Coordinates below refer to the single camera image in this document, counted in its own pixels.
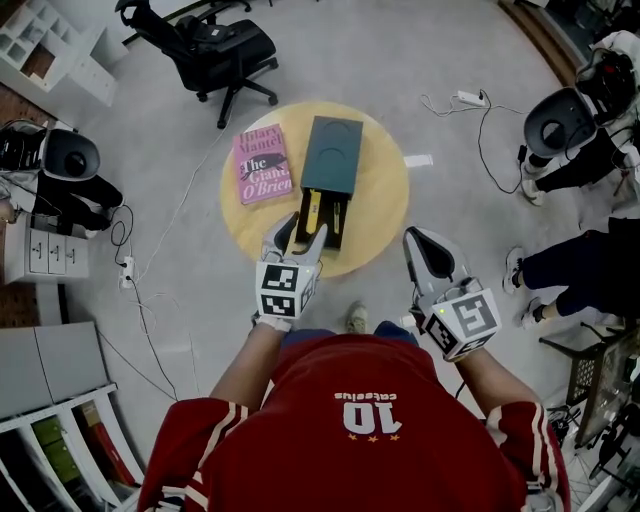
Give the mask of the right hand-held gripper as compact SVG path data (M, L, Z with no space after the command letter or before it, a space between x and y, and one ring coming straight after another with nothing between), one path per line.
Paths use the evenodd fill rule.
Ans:
M492 291L470 277L460 247L433 231L409 227L403 249L410 279L423 295L410 308L418 331L435 342L446 361L483 348L502 322ZM434 289L447 290L436 295Z

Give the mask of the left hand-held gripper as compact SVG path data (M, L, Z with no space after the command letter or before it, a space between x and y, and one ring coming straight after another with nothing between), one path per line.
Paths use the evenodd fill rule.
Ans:
M286 255L298 219L298 212L284 216L263 237L262 256L256 263L255 278L256 302L261 316L297 320L316 291L328 227L322 224L304 250Z

